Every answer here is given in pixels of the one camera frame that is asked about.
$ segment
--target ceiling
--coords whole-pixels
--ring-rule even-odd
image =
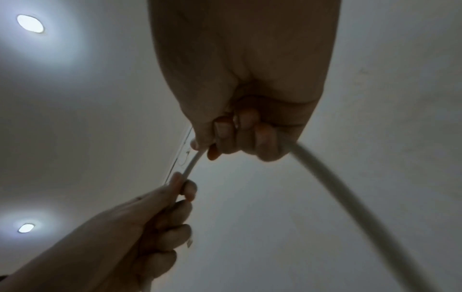
[[[163,182],[188,127],[145,1],[0,0],[0,274]],[[44,34],[22,29],[36,16]],[[28,234],[17,229],[36,224]]]

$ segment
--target light fixture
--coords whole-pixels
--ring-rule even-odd
[[[28,15],[18,15],[16,18],[20,26],[22,26],[25,30],[42,33],[45,28],[43,24],[35,17],[28,16]]]
[[[35,227],[34,224],[26,223],[26,224],[23,224],[23,225],[18,229],[18,232],[19,232],[19,233],[28,233],[28,232],[30,232],[34,227]]]

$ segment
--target person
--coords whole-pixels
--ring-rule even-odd
[[[323,92],[340,0],[148,0],[164,77],[211,160],[286,153]],[[138,292],[175,263],[197,187],[167,186],[105,211],[0,282],[1,292]],[[173,204],[176,196],[185,200]]]

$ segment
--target round light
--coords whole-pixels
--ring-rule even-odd
[[[23,225],[18,229],[18,232],[19,232],[19,233],[28,233],[28,232],[30,232],[34,227],[35,227],[34,224],[26,223],[26,224],[23,224]]]
[[[38,34],[45,30],[42,23],[35,17],[28,15],[18,15],[17,20],[19,25],[22,26],[25,30],[36,32]]]

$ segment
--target recessed light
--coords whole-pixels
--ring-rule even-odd
[[[19,232],[19,233],[28,233],[28,232],[30,232],[34,227],[35,227],[34,224],[26,223],[26,224],[23,224],[23,225],[18,229],[18,232]]]
[[[22,26],[25,30],[42,33],[45,28],[43,24],[35,17],[28,16],[28,15],[18,15],[16,18],[20,26]]]

